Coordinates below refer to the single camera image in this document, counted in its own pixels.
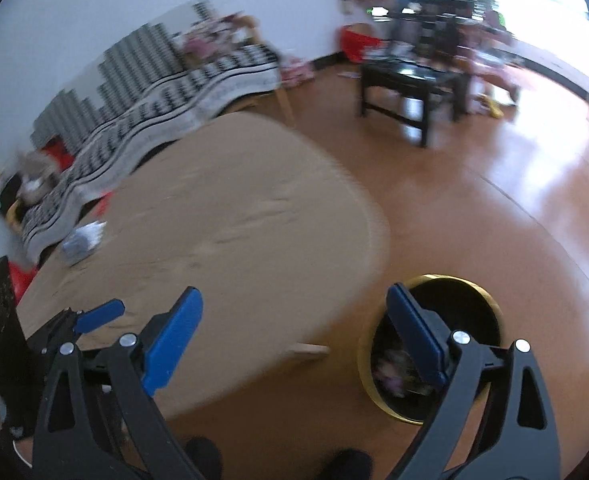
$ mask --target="wall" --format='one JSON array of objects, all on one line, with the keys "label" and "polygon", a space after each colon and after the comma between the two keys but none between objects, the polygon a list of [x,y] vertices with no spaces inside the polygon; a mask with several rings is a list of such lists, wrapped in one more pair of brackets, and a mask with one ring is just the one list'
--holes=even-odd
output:
[{"label": "wall", "polygon": [[[105,49],[188,0],[2,0],[0,3],[0,166],[30,148],[34,118]],[[344,22],[337,0],[211,0],[221,13],[243,10],[281,50],[309,59],[337,50]],[[0,224],[0,254],[17,252]]]}]

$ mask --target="sofa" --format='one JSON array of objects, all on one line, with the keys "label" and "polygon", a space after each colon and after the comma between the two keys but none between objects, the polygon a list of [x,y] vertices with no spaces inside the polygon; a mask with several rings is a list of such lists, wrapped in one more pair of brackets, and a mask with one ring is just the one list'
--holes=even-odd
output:
[{"label": "sofa", "polygon": [[75,159],[21,222],[28,259],[37,264],[45,248],[70,233],[84,206],[114,190],[148,153],[232,102],[276,91],[287,106],[278,56],[253,27],[228,54],[188,64],[173,38],[215,16],[207,0],[196,0],[146,23],[108,48],[36,118],[34,147],[58,139]]}]

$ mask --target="wooden sofa leg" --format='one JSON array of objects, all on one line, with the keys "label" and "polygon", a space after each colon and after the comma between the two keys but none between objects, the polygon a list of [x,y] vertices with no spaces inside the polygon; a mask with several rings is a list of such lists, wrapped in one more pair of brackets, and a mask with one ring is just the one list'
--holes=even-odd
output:
[{"label": "wooden sofa leg", "polygon": [[283,86],[280,86],[274,90],[274,93],[276,94],[276,100],[279,101],[281,111],[286,117],[286,124],[291,128],[295,127],[295,115],[292,113],[292,107],[290,106],[286,89],[284,89]]}]

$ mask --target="yellow object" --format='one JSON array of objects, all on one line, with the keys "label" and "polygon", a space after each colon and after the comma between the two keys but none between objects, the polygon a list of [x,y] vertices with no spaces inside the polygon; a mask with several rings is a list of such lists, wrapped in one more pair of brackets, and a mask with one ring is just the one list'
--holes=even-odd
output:
[{"label": "yellow object", "polygon": [[[448,279],[448,280],[457,280],[458,282],[466,283],[467,285],[471,286],[474,290],[476,290],[483,299],[486,301],[486,304],[492,309],[494,312],[495,319],[497,320],[497,325],[499,327],[499,339],[500,343],[503,342],[504,339],[504,327],[502,318],[503,315],[499,306],[496,301],[492,299],[492,296],[486,292],[483,288],[476,283],[469,282],[468,280],[464,280],[463,278],[457,278],[455,276],[446,276],[445,274],[424,274],[423,276],[417,276],[416,278],[412,278],[411,280],[406,280],[403,282],[403,285],[412,292],[412,289],[422,283],[429,282],[430,280],[439,280],[439,279]],[[414,420],[412,418],[407,418],[405,416],[399,415],[399,413],[395,412],[388,404],[383,400],[383,397],[379,393],[377,386],[375,384],[375,379],[373,378],[372,374],[372,365],[371,365],[371,353],[372,353],[372,346],[373,341],[375,339],[375,332],[379,327],[379,323],[383,316],[386,313],[386,306],[385,301],[377,308],[377,312],[373,317],[373,322],[370,326],[366,329],[366,331],[361,335],[359,338],[359,346],[357,347],[357,368],[359,369],[359,378],[361,379],[361,383],[364,385],[366,393],[368,397],[372,399],[372,401],[381,409],[383,412],[390,415],[392,418],[396,418],[397,420],[401,420],[402,422],[406,422],[408,424],[415,424],[416,426],[422,426],[423,422],[420,420]]]},{"label": "yellow object", "polygon": [[490,111],[491,117],[493,119],[500,119],[503,117],[503,112],[501,111],[501,108],[499,108],[499,104],[494,99],[491,99],[487,95],[481,95],[479,96],[479,99],[488,107],[488,110]]}]

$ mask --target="glossy floor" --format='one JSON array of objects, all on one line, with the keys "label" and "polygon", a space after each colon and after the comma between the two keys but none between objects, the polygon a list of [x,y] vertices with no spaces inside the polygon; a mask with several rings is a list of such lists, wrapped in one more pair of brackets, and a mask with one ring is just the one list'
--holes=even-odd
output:
[{"label": "glossy floor", "polygon": [[[553,398],[568,473],[589,449],[589,110],[555,83],[521,71],[521,103],[502,120],[446,110],[430,147],[370,112],[355,116],[357,83],[340,67],[289,92],[300,132],[327,150],[382,207],[391,229],[379,282],[315,342],[326,359],[287,363],[240,391],[171,421],[181,438],[222,449],[226,480],[311,478],[341,447],[389,472],[416,427],[396,422],[359,383],[355,352],[387,285],[424,273],[478,283],[505,315],[508,340],[532,343]],[[380,92],[381,98],[391,100]],[[281,120],[274,97],[255,111]],[[454,460],[464,458],[479,410]]]}]

